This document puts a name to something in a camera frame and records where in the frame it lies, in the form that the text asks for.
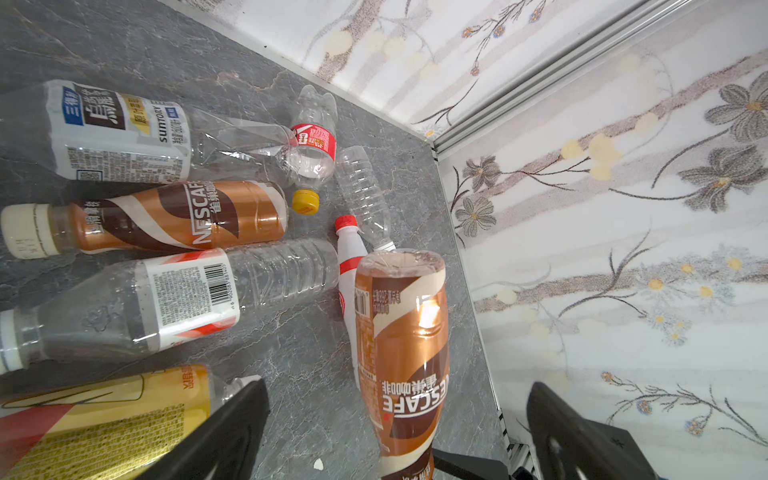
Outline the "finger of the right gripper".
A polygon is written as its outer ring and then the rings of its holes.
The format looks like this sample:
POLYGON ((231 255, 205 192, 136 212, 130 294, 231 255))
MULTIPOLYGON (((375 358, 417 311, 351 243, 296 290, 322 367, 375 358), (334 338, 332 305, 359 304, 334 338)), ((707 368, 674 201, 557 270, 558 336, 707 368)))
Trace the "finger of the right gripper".
POLYGON ((509 480, 508 467, 501 461, 433 450, 439 471, 462 480, 509 480))

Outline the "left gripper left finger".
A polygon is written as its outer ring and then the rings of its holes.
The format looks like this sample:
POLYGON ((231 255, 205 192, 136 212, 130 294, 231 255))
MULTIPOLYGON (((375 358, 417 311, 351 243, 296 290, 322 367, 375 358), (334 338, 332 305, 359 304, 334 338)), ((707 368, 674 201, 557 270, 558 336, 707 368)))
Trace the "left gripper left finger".
POLYGON ((139 477, 248 479, 269 413, 266 383, 260 377, 252 377, 209 419, 139 477))

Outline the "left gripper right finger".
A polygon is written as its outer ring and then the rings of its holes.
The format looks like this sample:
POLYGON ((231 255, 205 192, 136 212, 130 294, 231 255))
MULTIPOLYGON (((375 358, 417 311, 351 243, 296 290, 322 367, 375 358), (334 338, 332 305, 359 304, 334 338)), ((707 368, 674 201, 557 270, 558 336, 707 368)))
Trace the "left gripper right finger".
POLYGON ((579 415, 550 387, 535 382, 526 415, 543 479, 657 479, 630 433, 579 415))

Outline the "yellow red tea bottle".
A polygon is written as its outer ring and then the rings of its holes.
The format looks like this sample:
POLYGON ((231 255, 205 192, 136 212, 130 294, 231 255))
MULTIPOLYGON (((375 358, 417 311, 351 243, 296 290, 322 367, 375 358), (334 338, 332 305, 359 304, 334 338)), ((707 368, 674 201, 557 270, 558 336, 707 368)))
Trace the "yellow red tea bottle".
POLYGON ((1 403, 4 479, 134 479, 257 376, 186 365, 1 403))

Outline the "brown Nescafe bottle front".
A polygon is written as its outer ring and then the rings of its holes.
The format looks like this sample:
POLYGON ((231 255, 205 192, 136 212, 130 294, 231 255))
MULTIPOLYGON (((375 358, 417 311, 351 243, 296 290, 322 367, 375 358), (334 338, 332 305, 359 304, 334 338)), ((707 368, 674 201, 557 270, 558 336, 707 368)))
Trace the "brown Nescafe bottle front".
POLYGON ((430 479, 433 441, 450 381, 443 258, 376 251, 358 265, 354 301, 358 378, 382 479, 430 479))

